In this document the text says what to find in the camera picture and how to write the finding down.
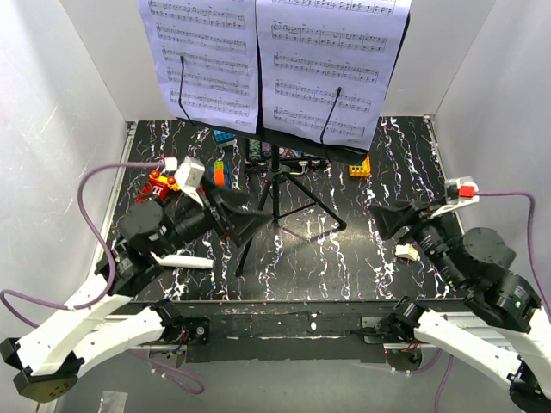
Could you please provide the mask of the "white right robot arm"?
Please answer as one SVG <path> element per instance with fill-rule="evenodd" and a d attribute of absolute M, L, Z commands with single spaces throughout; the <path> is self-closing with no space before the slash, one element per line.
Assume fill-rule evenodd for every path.
<path fill-rule="evenodd" d="M 550 321 L 542 299 L 510 266 L 516 254 L 494 230 L 462 232 L 438 201 L 373 205 L 369 211 L 384 240 L 401 228 L 432 262 L 443 281 L 466 296 L 463 304 L 512 346 L 504 351 L 404 297 L 371 336 L 433 344 L 493 379 L 524 412 L 550 410 Z"/>

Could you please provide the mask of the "black music stand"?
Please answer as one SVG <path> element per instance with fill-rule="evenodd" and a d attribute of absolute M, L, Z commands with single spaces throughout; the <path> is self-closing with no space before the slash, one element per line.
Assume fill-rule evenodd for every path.
<path fill-rule="evenodd" d="M 399 52 L 400 52 L 400 49 L 403 45 L 403 42 L 404 42 L 404 38 L 406 37 L 406 33 L 407 33 L 407 30 L 409 28 L 409 24 L 410 24 L 410 19 L 411 19 L 411 13 L 408 12 L 408 14 L 406 15 L 406 23 L 405 23 L 405 28 L 404 28 L 404 33 L 402 35 L 402 39 L 400 41 L 400 44 L 399 44 L 399 49 L 398 49 L 398 55 L 399 55 Z M 321 143 L 318 143 L 316 144 L 318 147 L 321 147 L 322 148 L 322 151 L 324 152 L 324 155 L 325 157 L 321 157 L 321 160 L 325 160 L 327 165 L 331 163 L 331 159 L 329 157 L 329 152 L 327 150 L 327 147 L 325 146 L 325 143 L 324 143 L 324 136 L 325 136 L 325 131 L 329 125 L 329 122 L 331 120 L 331 117 L 332 117 L 332 114 L 333 114 L 333 111 L 335 109 L 335 107 L 337 106 L 337 103 L 339 102 L 339 98 L 342 96 L 342 87 L 339 86 L 335 89 L 335 97 L 332 98 L 330 100 L 330 104 L 331 104 L 331 109 L 329 111 L 329 114 L 327 115 L 327 119 L 325 120 L 325 123 L 323 125 L 323 127 L 321 128 L 321 132 L 320 132 L 320 142 Z M 342 220 L 341 218 L 339 218 L 337 216 L 337 214 L 331 210 L 317 195 L 315 195 L 313 192 L 311 192 L 309 189 L 307 189 L 302 183 L 299 182 L 299 180 L 297 179 L 296 176 L 294 176 L 291 172 L 291 169 L 288 165 L 286 165 L 285 163 L 282 163 L 282 160 L 280 159 L 280 155 L 279 155 L 279 151 L 281 149 L 280 146 L 278 145 L 274 145 L 273 143 L 271 143 L 270 141 L 270 144 L 271 144 L 271 158 L 269 159 L 269 161 L 266 163 L 267 165 L 267 182 L 264 184 L 264 187 L 263 187 L 263 191 L 262 191 L 262 195 L 261 195 L 261 199 L 258 203 L 258 207 L 257 209 L 258 210 L 263 210 L 264 208 L 264 205 L 266 203 L 266 200 L 268 199 L 268 196 L 271 194 L 271 199 L 272 199 L 272 219 L 273 219 L 273 222 L 275 224 L 278 224 L 278 220 L 279 219 L 282 219 L 282 218 L 285 218 L 289 215 L 292 215 L 292 214 L 295 214 L 295 213 L 298 213 L 300 211 L 303 211 L 307 208 L 310 208 L 310 207 L 320 207 L 324 212 L 328 213 L 328 215 L 335 219 L 336 222 L 337 222 L 337 231 L 343 231 L 346 229 L 347 227 L 347 223 Z M 310 203 L 308 204 L 305 204 L 303 206 L 300 206 L 288 213 L 284 213 L 284 214 L 280 214 L 280 184 L 283 184 L 284 182 L 291 182 L 293 183 L 303 194 L 306 195 L 306 197 L 311 201 Z M 235 275 L 236 277 L 241 277 L 243 275 L 243 271 L 244 271 L 244 267 L 245 267 L 245 262 L 246 262 L 246 258 L 249 254 L 249 251 L 250 251 L 250 248 L 251 248 L 251 244 L 252 244 L 252 239 L 246 243 L 242 253 L 241 253 L 241 256 L 240 256 L 240 259 L 239 259 L 239 263 L 238 263 L 238 268 L 235 272 Z"/>

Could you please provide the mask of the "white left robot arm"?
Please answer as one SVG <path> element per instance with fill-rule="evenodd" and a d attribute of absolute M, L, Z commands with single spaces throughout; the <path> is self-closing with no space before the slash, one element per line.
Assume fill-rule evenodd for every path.
<path fill-rule="evenodd" d="M 1 356 L 18 373 L 17 392 L 38 403 L 65 395 L 98 364 L 143 343 L 205 343 L 209 322 L 183 315 L 169 299 L 109 326 L 104 320 L 127 304 L 164 272 L 161 261 L 182 266 L 177 250 L 209 231 L 247 243 L 271 216 L 242 209 L 247 193 L 204 182 L 194 195 L 183 195 L 176 209 L 169 200 L 138 201 L 119 222 L 120 237 L 96 265 L 96 271 L 63 310 L 21 338 L 1 343 Z"/>

